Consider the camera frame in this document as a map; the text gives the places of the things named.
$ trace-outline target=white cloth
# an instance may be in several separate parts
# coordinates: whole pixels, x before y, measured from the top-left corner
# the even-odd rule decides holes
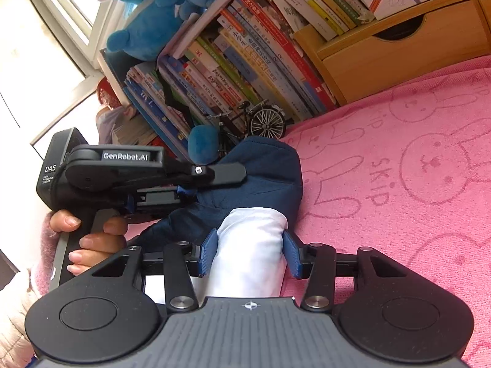
[[[200,302],[215,297],[277,297],[285,274],[286,217],[266,207],[234,209],[218,228],[218,250],[206,278],[193,278]],[[164,303],[164,278],[147,277],[145,293]]]

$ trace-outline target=red object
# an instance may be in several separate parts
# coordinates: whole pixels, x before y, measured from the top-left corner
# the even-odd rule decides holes
[[[171,149],[167,146],[167,144],[164,141],[162,141],[162,139],[159,136],[155,137],[151,141],[150,145],[152,145],[154,147],[163,147],[167,151],[167,155],[169,155],[170,157],[172,157],[174,159],[177,159],[177,156],[175,155],[175,153],[171,151]]]
[[[97,85],[97,98],[99,98],[101,105],[106,105],[111,109],[121,106],[121,102],[119,102],[116,93],[106,77],[104,77]]]

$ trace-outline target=wooden drawer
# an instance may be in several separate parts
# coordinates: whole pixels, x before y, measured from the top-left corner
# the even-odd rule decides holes
[[[325,58],[323,64],[350,103],[441,67],[489,54],[488,32],[474,3],[465,1],[425,14],[417,30],[401,40],[369,36]]]

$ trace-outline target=fingernail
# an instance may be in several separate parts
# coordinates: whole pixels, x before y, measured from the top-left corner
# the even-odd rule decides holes
[[[79,275],[80,274],[80,268],[77,267],[76,265],[67,265],[66,269],[71,272],[73,275]]]
[[[65,223],[67,223],[71,227],[75,227],[81,223],[81,221],[77,217],[67,216],[65,217]]]
[[[82,255],[80,252],[70,252],[68,258],[72,263],[80,263],[82,261]]]
[[[84,236],[81,240],[80,240],[80,247],[81,248],[84,248],[84,249],[90,249],[92,247],[92,244],[94,242],[90,239],[90,238],[87,238],[86,236]]]

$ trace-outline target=blue gripper pad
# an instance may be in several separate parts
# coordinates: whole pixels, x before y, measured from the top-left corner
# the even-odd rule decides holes
[[[200,277],[204,277],[210,271],[213,259],[217,254],[217,249],[218,233],[217,230],[213,228],[201,244],[201,254],[198,262],[198,274]]]
[[[298,246],[293,241],[288,231],[283,231],[283,255],[290,269],[292,276],[300,278],[300,252]]]

